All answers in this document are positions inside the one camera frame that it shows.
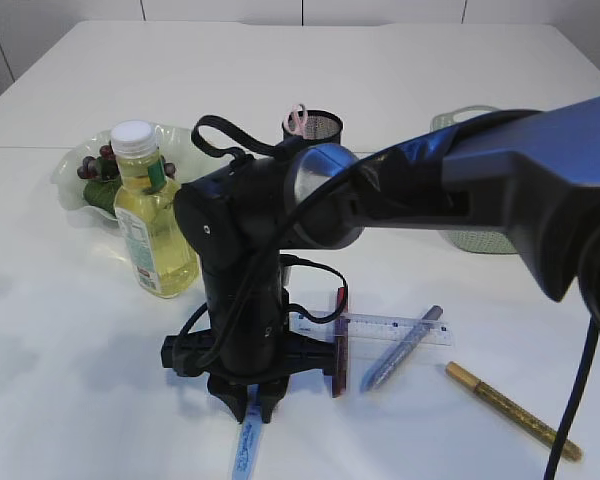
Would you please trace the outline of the blue black right robot arm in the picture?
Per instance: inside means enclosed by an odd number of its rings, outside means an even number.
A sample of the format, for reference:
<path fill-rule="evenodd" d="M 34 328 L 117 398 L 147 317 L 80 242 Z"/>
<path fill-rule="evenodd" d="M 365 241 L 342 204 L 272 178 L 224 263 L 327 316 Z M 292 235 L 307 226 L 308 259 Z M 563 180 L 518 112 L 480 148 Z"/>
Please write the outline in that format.
<path fill-rule="evenodd" d="M 291 375 L 336 372 L 336 348 L 294 333 L 282 280 L 299 249 L 341 249 L 367 227 L 503 233 L 553 301 L 580 287 L 600 329 L 600 97 L 561 109 L 501 110 L 366 158 L 334 143 L 261 143 L 226 119 L 230 162 L 181 186 L 174 215 L 197 252 L 210 326 L 165 339 L 161 361 L 208 375 L 237 420 L 247 389 L 269 421 Z"/>

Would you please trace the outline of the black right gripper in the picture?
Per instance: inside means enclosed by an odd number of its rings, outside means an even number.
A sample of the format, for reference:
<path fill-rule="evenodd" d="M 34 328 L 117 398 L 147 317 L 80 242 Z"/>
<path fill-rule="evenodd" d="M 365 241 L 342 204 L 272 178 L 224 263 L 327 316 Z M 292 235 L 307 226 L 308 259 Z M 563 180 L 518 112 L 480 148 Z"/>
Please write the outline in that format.
<path fill-rule="evenodd" d="M 208 392 L 222 401 L 238 423 L 245 419 L 248 387 L 258 386 L 261 420 L 271 422 L 290 377 L 317 370 L 337 374 L 337 347 L 291 330 L 290 316 L 329 324 L 343 312 L 337 303 L 327 314 L 311 314 L 289 300 L 283 277 L 290 267 L 322 270 L 338 280 L 334 268 L 296 255 L 274 252 L 258 263 L 250 277 L 240 262 L 222 272 L 203 272 L 206 302 L 175 335 L 165 338 L 160 359 L 179 377 L 209 375 Z"/>

